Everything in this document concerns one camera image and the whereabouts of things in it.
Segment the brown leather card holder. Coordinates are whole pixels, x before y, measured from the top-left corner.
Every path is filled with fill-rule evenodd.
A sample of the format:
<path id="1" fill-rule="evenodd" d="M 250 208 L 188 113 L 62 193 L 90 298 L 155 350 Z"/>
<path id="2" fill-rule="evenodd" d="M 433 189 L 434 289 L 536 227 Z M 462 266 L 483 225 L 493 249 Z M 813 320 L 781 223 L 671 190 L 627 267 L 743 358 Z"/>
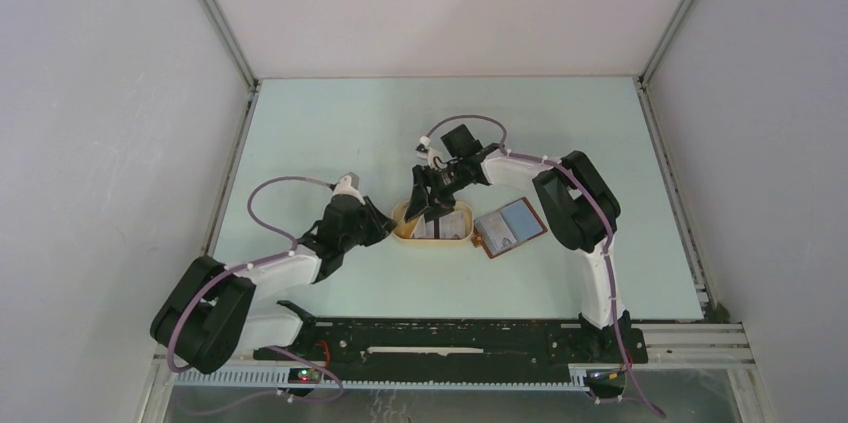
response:
<path id="1" fill-rule="evenodd" d="M 536 239 L 548 228 L 531 202 L 514 200 L 474 220 L 471 241 L 494 259 Z"/>

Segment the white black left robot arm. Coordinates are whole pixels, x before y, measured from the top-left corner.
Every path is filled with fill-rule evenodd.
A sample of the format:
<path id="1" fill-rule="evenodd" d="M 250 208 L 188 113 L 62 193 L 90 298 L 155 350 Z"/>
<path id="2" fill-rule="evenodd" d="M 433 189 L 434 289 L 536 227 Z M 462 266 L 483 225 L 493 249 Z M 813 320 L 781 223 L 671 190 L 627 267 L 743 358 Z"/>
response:
<path id="1" fill-rule="evenodd" d="M 172 372 L 210 374 L 236 353 L 272 346 L 292 359 L 312 354 L 316 333 L 305 325 L 306 313 L 282 302 L 281 294 L 328 278 L 348 252 L 382 242 L 397 226 L 359 191 L 356 174 L 314 183 L 331 196 L 323 215 L 300 237 L 247 209 L 255 223 L 285 238 L 287 249 L 241 263 L 222 263 L 208 254 L 190 263 L 150 326 Z"/>

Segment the beige plastic card tray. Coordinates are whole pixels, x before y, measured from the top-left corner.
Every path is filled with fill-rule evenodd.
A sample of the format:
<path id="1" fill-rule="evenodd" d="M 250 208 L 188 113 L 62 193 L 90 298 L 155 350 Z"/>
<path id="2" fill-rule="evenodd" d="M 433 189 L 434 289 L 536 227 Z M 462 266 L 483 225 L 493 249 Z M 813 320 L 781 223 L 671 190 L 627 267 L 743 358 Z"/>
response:
<path id="1" fill-rule="evenodd" d="M 397 224 L 394 237 L 401 243 L 415 246 L 461 246 L 469 243 L 473 233 L 473 211 L 465 202 L 457 202 L 448 215 L 432 221 L 423 216 L 406 221 L 409 201 L 398 203 L 391 212 Z"/>

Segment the stack of white cards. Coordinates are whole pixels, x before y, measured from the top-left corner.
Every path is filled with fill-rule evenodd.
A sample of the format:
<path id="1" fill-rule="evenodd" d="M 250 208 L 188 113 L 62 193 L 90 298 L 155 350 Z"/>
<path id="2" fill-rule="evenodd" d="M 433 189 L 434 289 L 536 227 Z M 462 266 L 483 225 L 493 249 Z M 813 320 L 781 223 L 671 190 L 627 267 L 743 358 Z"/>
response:
<path id="1" fill-rule="evenodd" d="M 455 210 L 449 215 L 427 222 L 421 218 L 411 233 L 412 239 L 461 240 L 468 237 L 466 214 Z"/>

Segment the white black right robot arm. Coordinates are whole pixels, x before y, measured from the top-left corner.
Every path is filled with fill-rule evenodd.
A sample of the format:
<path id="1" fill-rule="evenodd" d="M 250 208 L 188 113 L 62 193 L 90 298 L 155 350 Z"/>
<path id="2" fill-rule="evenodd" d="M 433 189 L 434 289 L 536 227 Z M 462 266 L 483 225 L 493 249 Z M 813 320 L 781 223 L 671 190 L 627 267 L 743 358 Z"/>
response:
<path id="1" fill-rule="evenodd" d="M 621 208 L 588 156 L 581 151 L 561 159 L 531 156 L 507 148 L 504 140 L 483 145 L 461 124 L 441 138 L 450 156 L 444 161 L 432 148 L 431 137 L 426 133 L 416 147 L 423 162 L 412 169 L 404 219 L 432 221 L 449 214 L 456 193 L 473 184 L 534 191 L 555 239 L 584 259 L 579 313 L 583 351 L 596 361 L 610 359 L 620 350 L 629 323 L 612 256 Z"/>

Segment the aluminium frame rail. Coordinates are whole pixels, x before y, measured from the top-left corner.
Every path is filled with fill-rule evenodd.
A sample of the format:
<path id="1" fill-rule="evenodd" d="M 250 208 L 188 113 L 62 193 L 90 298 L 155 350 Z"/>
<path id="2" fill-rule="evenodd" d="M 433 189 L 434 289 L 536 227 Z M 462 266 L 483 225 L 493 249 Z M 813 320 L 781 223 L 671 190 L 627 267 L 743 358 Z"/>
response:
<path id="1" fill-rule="evenodd" d="M 580 391 L 637 370 L 747 369 L 739 324 L 635 322 L 617 337 L 575 320 L 317 318 L 294 352 L 349 389 Z"/>

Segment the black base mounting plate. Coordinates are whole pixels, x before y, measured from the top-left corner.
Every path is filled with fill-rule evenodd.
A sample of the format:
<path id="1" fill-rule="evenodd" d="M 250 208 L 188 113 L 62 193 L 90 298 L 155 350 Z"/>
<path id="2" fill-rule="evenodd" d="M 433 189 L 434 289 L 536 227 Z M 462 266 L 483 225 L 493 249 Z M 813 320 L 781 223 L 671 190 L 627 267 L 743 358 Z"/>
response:
<path id="1" fill-rule="evenodd" d="M 569 319 L 318 318 L 287 348 L 357 383 L 567 383 L 580 365 L 648 361 L 630 323 L 603 349 Z"/>

